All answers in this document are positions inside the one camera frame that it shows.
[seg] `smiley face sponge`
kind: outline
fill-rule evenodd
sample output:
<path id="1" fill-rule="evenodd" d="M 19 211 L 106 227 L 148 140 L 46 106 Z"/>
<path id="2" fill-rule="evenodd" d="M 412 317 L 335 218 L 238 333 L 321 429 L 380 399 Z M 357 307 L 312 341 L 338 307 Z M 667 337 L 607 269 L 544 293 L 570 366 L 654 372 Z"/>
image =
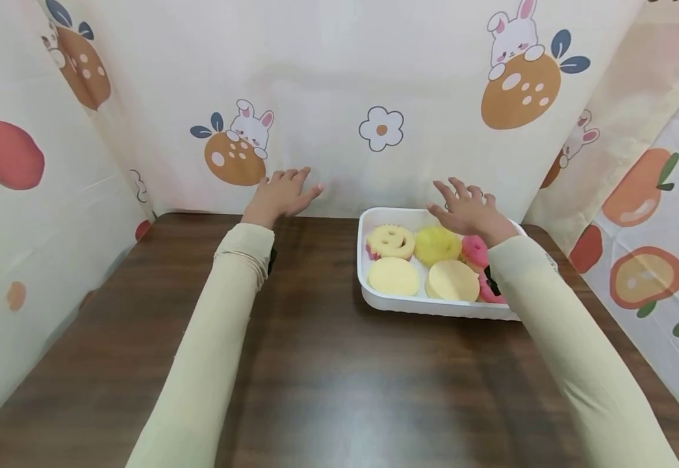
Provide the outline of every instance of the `smiley face sponge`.
<path id="1" fill-rule="evenodd" d="M 402 226 L 381 225 L 369 234 L 365 241 L 365 250 L 368 251 L 370 260 L 384 257 L 409 260 L 415 251 L 415 236 Z"/>
<path id="2" fill-rule="evenodd" d="M 414 296 L 420 288 L 420 277 L 410 262 L 398 257 L 384 257 L 370 265 L 368 284 L 383 294 Z"/>
<path id="3" fill-rule="evenodd" d="M 425 292 L 433 299 L 476 301 L 479 275 L 458 260 L 439 261 L 433 265 L 425 281 Z"/>

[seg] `beige sleeve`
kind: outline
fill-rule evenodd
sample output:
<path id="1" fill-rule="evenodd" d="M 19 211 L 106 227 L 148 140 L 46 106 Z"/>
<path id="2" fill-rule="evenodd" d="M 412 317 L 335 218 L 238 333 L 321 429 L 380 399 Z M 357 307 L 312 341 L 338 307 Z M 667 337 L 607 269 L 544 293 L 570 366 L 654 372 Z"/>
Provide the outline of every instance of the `beige sleeve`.
<path id="1" fill-rule="evenodd" d="M 628 367 L 542 248 L 518 236 L 489 253 L 498 287 L 570 405 L 587 466 L 679 467 Z"/>
<path id="2" fill-rule="evenodd" d="M 127 467 L 211 468 L 274 232 L 239 224 L 217 248 L 160 398 Z"/>

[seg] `bunny illustration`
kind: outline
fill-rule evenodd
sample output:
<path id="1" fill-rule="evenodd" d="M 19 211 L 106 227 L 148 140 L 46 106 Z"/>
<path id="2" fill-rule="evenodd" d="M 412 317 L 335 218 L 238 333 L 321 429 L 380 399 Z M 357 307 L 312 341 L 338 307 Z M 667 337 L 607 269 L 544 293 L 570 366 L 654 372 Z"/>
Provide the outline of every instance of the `bunny illustration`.
<path id="1" fill-rule="evenodd" d="M 544 55 L 544 45 L 538 44 L 537 24 L 532 16 L 537 0 L 521 0 L 515 19 L 509 19 L 503 11 L 494 14 L 487 24 L 493 34 L 493 53 L 490 80 L 501 78 L 506 63 L 517 55 L 524 54 L 527 61 L 535 61 Z"/>
<path id="2" fill-rule="evenodd" d="M 586 129 L 590 123 L 591 112 L 589 112 L 589 109 L 584 109 L 581 112 L 581 117 L 578 118 L 578 123 L 570 130 L 569 139 L 566 140 L 560 151 L 560 167 L 562 169 L 569 166 L 570 160 L 575 158 L 581 148 L 589 143 L 596 142 L 596 139 L 599 138 L 599 129 Z"/>
<path id="3" fill-rule="evenodd" d="M 48 50 L 48 53 L 51 55 L 51 57 L 53 57 L 53 61 L 57 63 L 58 68 L 64 68 L 66 67 L 66 57 L 64 57 L 64 53 L 58 49 L 57 25 L 55 25 L 55 23 L 49 19 L 48 27 L 50 28 L 50 31 L 46 31 L 48 35 L 42 36 L 43 45 Z"/>
<path id="4" fill-rule="evenodd" d="M 266 159 L 266 141 L 269 128 L 274 123 L 274 112 L 267 110 L 261 118 L 254 117 L 253 105 L 245 99 L 238 99 L 238 116 L 227 130 L 227 137 L 233 142 L 241 138 L 254 148 L 256 156 Z"/>

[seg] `brown tabletop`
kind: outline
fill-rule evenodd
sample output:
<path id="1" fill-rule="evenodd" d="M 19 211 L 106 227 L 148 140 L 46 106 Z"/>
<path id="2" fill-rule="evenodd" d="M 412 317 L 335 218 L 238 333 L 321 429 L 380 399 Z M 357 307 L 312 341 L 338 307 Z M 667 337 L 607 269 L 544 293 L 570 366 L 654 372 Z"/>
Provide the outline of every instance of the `brown tabletop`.
<path id="1" fill-rule="evenodd" d="M 0 409 L 0 468 L 123 467 L 237 220 L 154 223 Z M 679 457 L 679 404 L 546 233 L 526 231 L 620 352 Z M 296 218 L 276 232 L 217 467 L 581 466 L 566 405 L 520 323 L 371 309 L 355 277 L 356 220 Z"/>

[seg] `pink sponge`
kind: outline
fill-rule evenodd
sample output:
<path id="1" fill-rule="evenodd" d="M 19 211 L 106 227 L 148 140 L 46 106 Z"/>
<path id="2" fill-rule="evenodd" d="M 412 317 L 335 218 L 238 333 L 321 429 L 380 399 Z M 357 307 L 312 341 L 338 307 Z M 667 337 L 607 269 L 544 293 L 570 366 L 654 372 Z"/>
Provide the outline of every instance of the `pink sponge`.
<path id="1" fill-rule="evenodd" d="M 487 246 L 479 236 L 464 237 L 461 240 L 461 254 L 467 265 L 476 272 L 481 272 L 484 267 L 490 265 L 487 260 Z"/>
<path id="2" fill-rule="evenodd" d="M 483 302 L 490 302 L 490 304 L 505 304 L 506 298 L 502 295 L 496 296 L 495 292 L 490 287 L 490 283 L 487 281 L 487 275 L 484 272 L 480 273 L 479 276 L 480 283 L 480 300 Z"/>

